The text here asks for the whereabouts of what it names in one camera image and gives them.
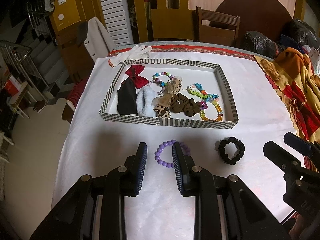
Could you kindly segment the person right hand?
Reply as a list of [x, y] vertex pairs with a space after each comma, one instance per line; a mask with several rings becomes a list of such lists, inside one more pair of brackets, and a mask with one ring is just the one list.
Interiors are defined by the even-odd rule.
[[313, 221], [298, 214], [293, 228], [289, 231], [291, 239], [316, 239], [320, 240], [319, 213]]

